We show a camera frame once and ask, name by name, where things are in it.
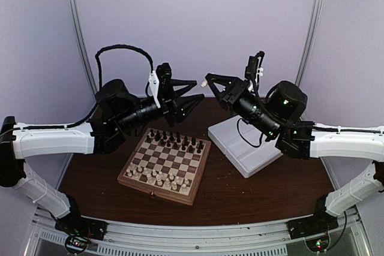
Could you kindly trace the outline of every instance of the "chessboard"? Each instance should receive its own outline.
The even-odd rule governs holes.
[[[149,128],[120,172],[118,182],[192,205],[210,148],[207,140]]]

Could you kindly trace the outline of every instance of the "dark brown tabletop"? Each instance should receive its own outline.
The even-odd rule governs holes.
[[[163,119],[148,127],[208,140],[208,127],[229,117],[216,99],[206,98],[176,127]],[[139,140],[129,138],[109,155],[73,157],[60,190],[77,200],[83,215],[155,225],[247,224],[311,214],[316,199],[333,190],[319,159],[283,156],[244,179],[212,144],[193,206],[152,198],[117,181]]]

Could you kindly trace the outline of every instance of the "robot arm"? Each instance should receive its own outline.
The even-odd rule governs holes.
[[[257,90],[263,57],[263,52],[250,56],[246,80],[209,73],[206,84],[222,108],[237,113],[246,124],[261,131],[265,141],[277,139],[275,147],[291,158],[343,156],[373,160],[344,187],[318,199],[313,216],[287,223],[292,239],[337,228],[337,216],[384,189],[384,127],[342,128],[300,121],[307,96],[288,81],[279,82],[262,100]]]
[[[12,187],[47,209],[68,234],[84,232],[102,239],[105,222],[82,218],[76,201],[60,193],[25,162],[34,155],[56,153],[112,153],[125,142],[125,135],[138,135],[138,129],[164,117],[172,127],[182,122],[203,100],[204,95],[182,97],[196,81],[174,80],[168,63],[159,65],[149,77],[152,97],[138,98],[124,82],[114,79],[95,95],[101,114],[76,124],[28,125],[5,118],[0,130],[0,186]]]

